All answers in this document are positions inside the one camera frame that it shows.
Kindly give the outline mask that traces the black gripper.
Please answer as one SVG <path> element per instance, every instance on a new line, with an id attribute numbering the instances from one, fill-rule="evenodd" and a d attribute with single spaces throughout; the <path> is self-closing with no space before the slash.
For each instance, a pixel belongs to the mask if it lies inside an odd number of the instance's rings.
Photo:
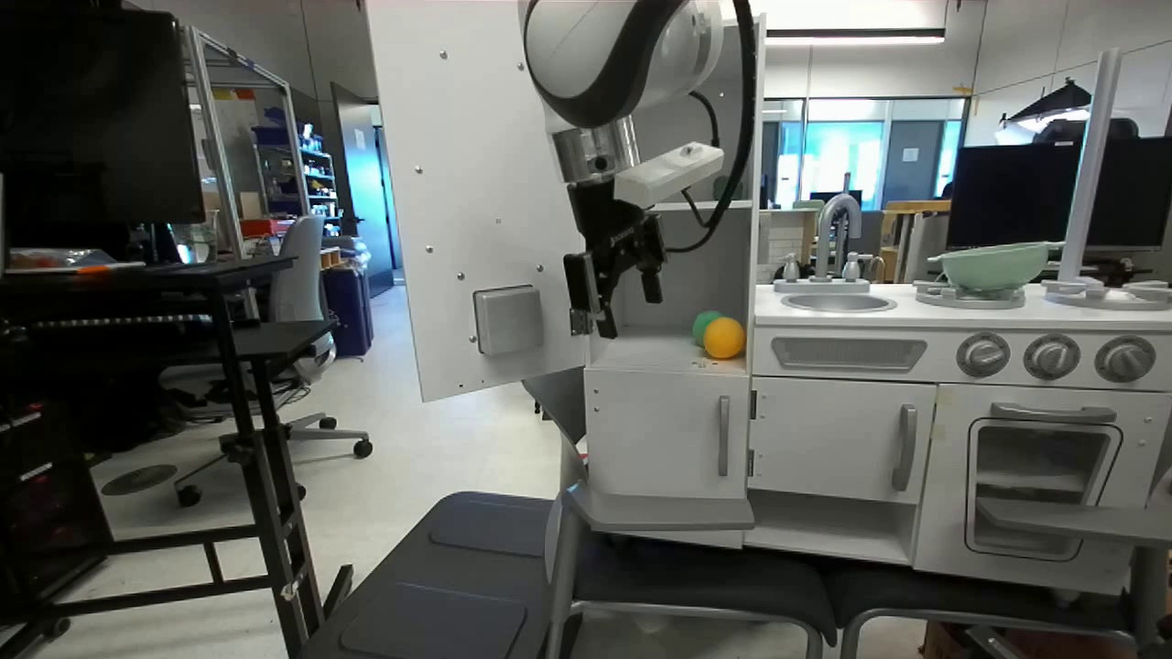
<path id="1" fill-rule="evenodd" d="M 643 304 L 663 304 L 663 229 L 661 221 L 614 196 L 611 184 L 573 184 L 575 227 L 586 237 L 584 254 L 565 261 L 567 294 L 575 307 L 590 304 L 598 338 L 618 338 L 611 294 L 618 278 L 637 268 Z"/>

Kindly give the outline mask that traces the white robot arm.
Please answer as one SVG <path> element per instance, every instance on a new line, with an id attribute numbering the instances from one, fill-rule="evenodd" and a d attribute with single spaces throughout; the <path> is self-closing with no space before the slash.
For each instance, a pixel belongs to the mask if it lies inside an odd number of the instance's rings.
<path id="1" fill-rule="evenodd" d="M 718 141 L 641 155 L 637 113 L 695 96 L 724 39 L 718 0 L 529 0 L 525 63 L 546 102 L 584 249 L 565 261 L 573 322 L 614 338 L 611 294 L 641 276 L 663 299 L 663 229 L 652 210 L 722 172 Z"/>

